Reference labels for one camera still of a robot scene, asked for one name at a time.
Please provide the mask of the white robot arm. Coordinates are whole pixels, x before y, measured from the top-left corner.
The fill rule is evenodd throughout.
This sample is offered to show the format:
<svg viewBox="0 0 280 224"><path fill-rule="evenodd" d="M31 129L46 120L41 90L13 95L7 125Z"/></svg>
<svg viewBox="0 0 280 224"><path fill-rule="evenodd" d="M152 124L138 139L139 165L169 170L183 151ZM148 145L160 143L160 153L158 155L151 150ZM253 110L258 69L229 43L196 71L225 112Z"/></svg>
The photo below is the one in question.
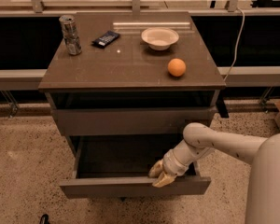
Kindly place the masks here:
<svg viewBox="0 0 280 224"><path fill-rule="evenodd" d="M182 141L150 169L153 186L173 183L211 149L251 165L245 224L280 224L280 133L264 138L218 132L201 123L190 123L183 130Z"/></svg>

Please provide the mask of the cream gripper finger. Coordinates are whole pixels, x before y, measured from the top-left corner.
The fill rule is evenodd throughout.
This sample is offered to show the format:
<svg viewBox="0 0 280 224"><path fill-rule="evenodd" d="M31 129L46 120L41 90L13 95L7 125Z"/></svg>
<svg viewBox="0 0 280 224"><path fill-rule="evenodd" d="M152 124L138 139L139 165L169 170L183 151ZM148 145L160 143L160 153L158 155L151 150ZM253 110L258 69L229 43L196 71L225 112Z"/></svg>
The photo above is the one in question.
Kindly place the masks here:
<svg viewBox="0 0 280 224"><path fill-rule="evenodd" d="M175 179L175 175L170 175L165 172L161 172L157 179L152 183L152 186L155 188L162 188L173 183Z"/></svg>
<svg viewBox="0 0 280 224"><path fill-rule="evenodd" d="M149 177L159 177L163 172L163 160L158 160L149 170Z"/></svg>

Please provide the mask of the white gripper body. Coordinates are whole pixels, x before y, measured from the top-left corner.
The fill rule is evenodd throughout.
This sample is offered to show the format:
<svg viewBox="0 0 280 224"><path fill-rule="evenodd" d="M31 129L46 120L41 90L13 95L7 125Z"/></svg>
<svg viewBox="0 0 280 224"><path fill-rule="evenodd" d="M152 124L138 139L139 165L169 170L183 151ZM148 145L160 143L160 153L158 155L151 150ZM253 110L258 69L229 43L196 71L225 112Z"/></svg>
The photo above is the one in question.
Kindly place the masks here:
<svg viewBox="0 0 280 224"><path fill-rule="evenodd" d="M174 176L182 176L189 168L187 165L178 161L171 149L163 156L162 165L163 170L168 175Z"/></svg>

